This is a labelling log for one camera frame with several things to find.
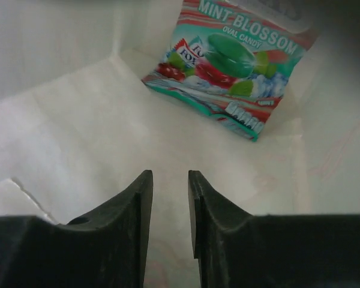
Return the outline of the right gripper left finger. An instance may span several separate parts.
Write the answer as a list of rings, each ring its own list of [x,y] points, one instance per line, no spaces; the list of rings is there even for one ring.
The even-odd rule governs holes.
[[[0,216],[0,287],[142,287],[153,174],[68,224]]]

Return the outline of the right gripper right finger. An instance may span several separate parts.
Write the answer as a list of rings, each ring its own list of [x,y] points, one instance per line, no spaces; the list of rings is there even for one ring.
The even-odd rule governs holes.
[[[360,214],[252,215],[188,173],[202,287],[360,287]]]

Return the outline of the green printed paper bag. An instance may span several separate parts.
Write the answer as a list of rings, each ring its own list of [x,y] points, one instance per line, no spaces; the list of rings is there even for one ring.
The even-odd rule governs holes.
[[[360,213],[360,1],[318,37],[255,143],[141,81],[181,1],[0,1],[0,202],[67,223],[154,175],[145,287],[199,287],[188,171],[251,214]]]

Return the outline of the mint blossom candy bag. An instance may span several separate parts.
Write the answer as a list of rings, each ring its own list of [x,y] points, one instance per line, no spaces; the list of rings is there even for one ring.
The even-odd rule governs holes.
[[[313,18],[308,1],[184,1],[142,81],[256,141],[317,38]]]

